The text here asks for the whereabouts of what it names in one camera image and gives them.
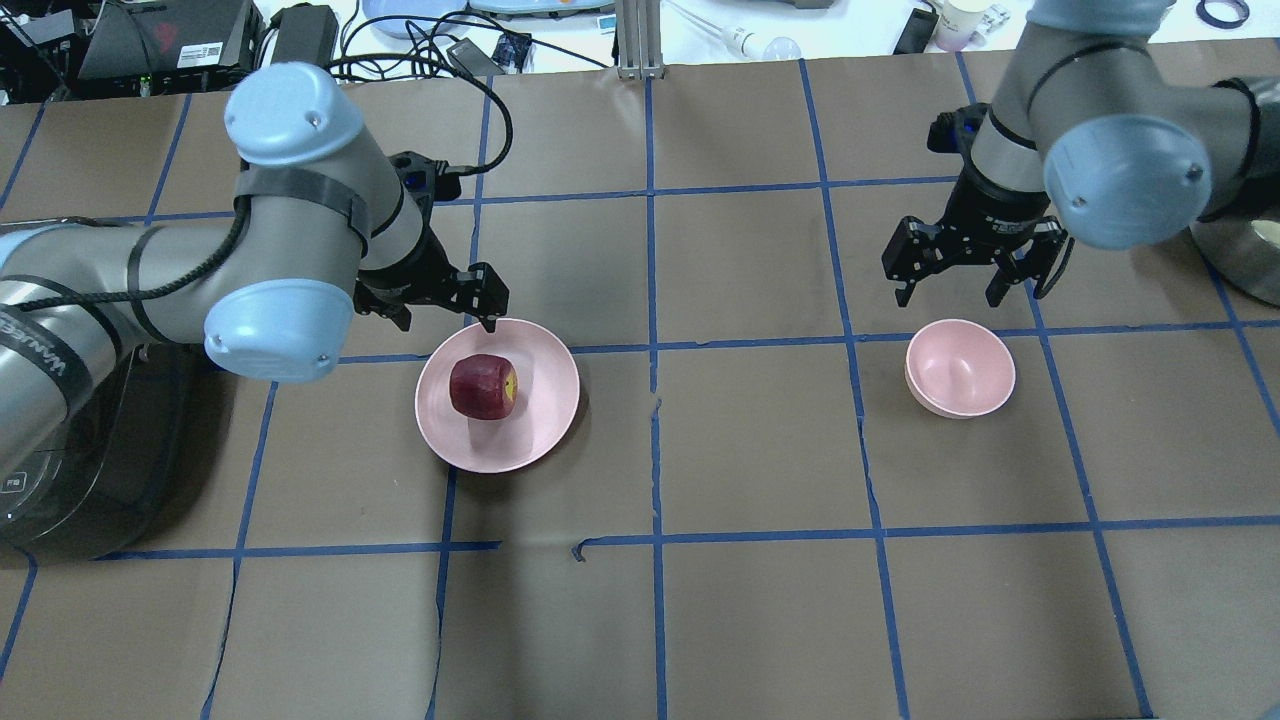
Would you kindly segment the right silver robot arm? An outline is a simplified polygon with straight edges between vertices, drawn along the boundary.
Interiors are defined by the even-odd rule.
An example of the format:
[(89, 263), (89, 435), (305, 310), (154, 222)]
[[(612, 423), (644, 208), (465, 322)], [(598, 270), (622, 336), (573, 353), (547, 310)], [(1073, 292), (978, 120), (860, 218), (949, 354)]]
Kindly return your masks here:
[(1149, 53), (1165, 1), (1037, 1), (991, 102), (946, 111), (927, 146), (963, 169), (942, 217), (905, 217), (881, 256), (895, 301), (992, 266), (986, 302), (1043, 299), (1076, 243), (1125, 251), (1183, 231), (1277, 222), (1277, 78), (1169, 83)]

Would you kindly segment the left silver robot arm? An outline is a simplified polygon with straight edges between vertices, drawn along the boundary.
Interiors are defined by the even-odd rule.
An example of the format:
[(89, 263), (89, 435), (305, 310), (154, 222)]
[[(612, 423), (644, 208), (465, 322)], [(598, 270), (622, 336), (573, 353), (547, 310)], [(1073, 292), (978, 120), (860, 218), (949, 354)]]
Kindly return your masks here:
[(133, 351), (201, 345), (220, 368), (324, 378), (356, 315), (407, 331), (433, 305), (494, 331), (509, 290), (453, 266), (430, 219), (479, 167), (385, 155), (332, 73), (288, 61), (224, 111), (241, 159), (225, 228), (36, 222), (3, 234), (3, 471), (14, 471)]

